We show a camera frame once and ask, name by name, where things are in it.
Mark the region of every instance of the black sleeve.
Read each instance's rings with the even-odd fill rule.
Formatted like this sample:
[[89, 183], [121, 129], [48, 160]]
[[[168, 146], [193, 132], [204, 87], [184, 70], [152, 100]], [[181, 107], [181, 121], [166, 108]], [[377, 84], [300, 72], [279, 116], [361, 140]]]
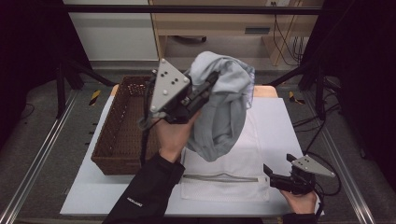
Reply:
[[295, 214], [290, 213], [283, 216], [283, 224], [317, 224], [315, 214]]
[[103, 223], [161, 223], [184, 169], [157, 153], [134, 176]]

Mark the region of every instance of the white table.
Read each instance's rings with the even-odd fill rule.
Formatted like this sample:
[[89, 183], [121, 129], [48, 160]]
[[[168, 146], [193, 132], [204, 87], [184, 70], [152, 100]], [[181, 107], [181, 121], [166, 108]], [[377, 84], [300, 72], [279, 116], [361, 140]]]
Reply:
[[[91, 161], [91, 155], [104, 125], [114, 95], [111, 95], [93, 135], [87, 154], [70, 189], [61, 214], [70, 216], [105, 216], [124, 192], [132, 175], [103, 175]], [[286, 154], [302, 157], [290, 117], [281, 98], [255, 97], [253, 107], [260, 127], [258, 136], [265, 146], [264, 163], [276, 174], [290, 175], [291, 164]], [[288, 213], [286, 200], [277, 189], [269, 189], [269, 202], [213, 203], [185, 200], [176, 185], [169, 200], [166, 216], [173, 217], [277, 217]]]

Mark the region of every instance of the human hand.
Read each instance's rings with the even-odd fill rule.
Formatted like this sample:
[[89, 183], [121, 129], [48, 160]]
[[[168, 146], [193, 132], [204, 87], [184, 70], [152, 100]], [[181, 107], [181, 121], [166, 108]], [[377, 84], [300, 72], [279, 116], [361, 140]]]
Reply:
[[181, 150], [189, 140], [191, 127], [200, 115], [200, 111], [189, 120], [187, 124], [169, 124], [166, 120], [160, 120], [155, 125], [158, 140], [160, 141], [160, 155], [170, 161], [175, 162], [180, 156]]
[[295, 214], [312, 214], [315, 213], [315, 204], [317, 202], [317, 195], [314, 191], [307, 194], [294, 195], [285, 190], [280, 193], [286, 198], [290, 209]]

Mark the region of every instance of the black curtain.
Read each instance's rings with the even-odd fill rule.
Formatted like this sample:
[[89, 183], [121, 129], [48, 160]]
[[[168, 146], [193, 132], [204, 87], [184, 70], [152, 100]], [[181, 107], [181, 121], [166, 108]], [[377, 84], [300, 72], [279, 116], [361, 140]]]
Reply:
[[[331, 42], [320, 54], [325, 76], [341, 82], [341, 104], [361, 147], [376, 160], [396, 190], [396, 17], [393, 0], [326, 1], [324, 7], [347, 10]], [[342, 14], [319, 16], [303, 63], [329, 34]], [[302, 81], [312, 84], [314, 71]]]
[[[68, 13], [44, 10], [43, 4], [63, 1], [0, 3], [0, 148], [19, 121], [29, 90], [55, 79], [62, 60], [73, 59], [92, 69]], [[82, 82], [78, 71], [70, 70], [66, 78]]]

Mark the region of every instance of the floor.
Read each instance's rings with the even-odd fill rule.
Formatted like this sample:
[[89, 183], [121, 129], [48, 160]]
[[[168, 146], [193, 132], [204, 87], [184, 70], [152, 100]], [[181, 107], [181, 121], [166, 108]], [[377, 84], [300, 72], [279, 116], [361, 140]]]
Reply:
[[[272, 66], [268, 53], [258, 37], [209, 37], [205, 43], [194, 39], [169, 38], [165, 58], [179, 70], [186, 70], [194, 57], [204, 50], [229, 55], [253, 65], [256, 70], [256, 84], [268, 83], [286, 74], [294, 65], [281, 62]], [[285, 53], [288, 63], [295, 61]], [[106, 70], [97, 71], [104, 77], [120, 82], [123, 76], [149, 73], [148, 70]], [[294, 77], [276, 87], [279, 97], [283, 98], [290, 113], [292, 123], [298, 124], [315, 116], [312, 106], [315, 99], [314, 88], [299, 91], [297, 83], [301, 77]], [[14, 129], [0, 151], [0, 211], [6, 211], [13, 197], [21, 196], [24, 202], [15, 206], [16, 223], [100, 223], [102, 217], [64, 217], [59, 214], [68, 189], [85, 155], [95, 129], [95, 123], [106, 102], [111, 88], [84, 77], [86, 84], [81, 91], [67, 88], [68, 97], [76, 97], [65, 124], [56, 133], [50, 146], [44, 146], [46, 137], [56, 122], [57, 113], [56, 83], [51, 81], [32, 90], [29, 95], [21, 121]], [[94, 91], [101, 94], [95, 105], [89, 105]], [[343, 188], [340, 193], [326, 197], [325, 215], [320, 223], [396, 223], [396, 194], [382, 176], [375, 161], [361, 158], [359, 145], [354, 133], [342, 116], [342, 108], [337, 107], [336, 95], [325, 90], [326, 108], [335, 105], [327, 113], [326, 122], [316, 140], [310, 147], [328, 161], [340, 173]], [[323, 121], [312, 119], [303, 126], [296, 127], [296, 135], [301, 148], [308, 148]], [[31, 185], [23, 183], [37, 153], [43, 148], [49, 151], [33, 176]], [[338, 182], [335, 179], [320, 177], [318, 182], [326, 192], [335, 192]], [[276, 218], [263, 218], [264, 223], [277, 223]]]

